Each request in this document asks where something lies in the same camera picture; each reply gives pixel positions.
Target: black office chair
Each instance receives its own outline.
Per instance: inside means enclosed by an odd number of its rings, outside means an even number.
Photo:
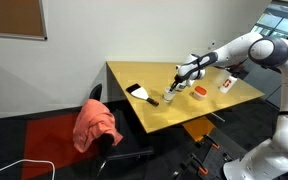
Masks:
[[[100,101],[101,94],[102,84],[99,84],[92,90],[89,98]],[[122,111],[115,110],[112,114],[115,117],[115,127],[117,131],[123,135],[123,139],[117,146],[112,146],[114,138],[111,134],[103,134],[96,140],[100,153],[97,159],[97,161],[100,162],[95,163],[97,177],[109,161],[146,156],[147,163],[149,156],[154,154],[154,149],[150,145],[148,138],[146,138],[144,131],[135,130],[134,125],[126,121]]]

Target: white cable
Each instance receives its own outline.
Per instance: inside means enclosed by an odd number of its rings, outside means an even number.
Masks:
[[[5,166],[3,168],[0,169],[0,171],[3,171],[4,169],[7,169],[17,163],[20,163],[20,162],[24,162],[24,161],[27,161],[27,162],[36,162],[36,163],[49,163],[52,165],[52,168],[53,168],[53,174],[52,174],[52,180],[54,180],[54,177],[55,177],[55,166],[54,164],[51,162],[51,161],[41,161],[41,160],[31,160],[31,159],[22,159],[22,160],[19,160],[19,161],[16,161],[8,166]]]

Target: bottle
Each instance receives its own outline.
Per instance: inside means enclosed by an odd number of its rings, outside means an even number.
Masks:
[[[220,91],[222,93],[227,93],[232,88],[232,86],[235,84],[236,81],[237,81],[236,74],[228,76],[228,78],[226,78],[223,84],[221,85]]]

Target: chair backrest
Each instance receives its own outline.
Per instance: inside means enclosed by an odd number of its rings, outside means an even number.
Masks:
[[[95,99],[101,101],[101,95],[102,95],[102,84],[98,84],[91,91],[89,99]]]

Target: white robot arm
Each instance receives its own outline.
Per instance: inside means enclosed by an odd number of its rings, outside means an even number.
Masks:
[[[288,40],[248,33],[204,56],[191,54],[179,67],[172,87],[187,79],[203,78],[207,66],[229,66],[246,58],[262,67],[281,71],[280,113],[273,138],[262,142],[243,158],[226,163],[223,170],[230,180],[274,179],[288,172]]]

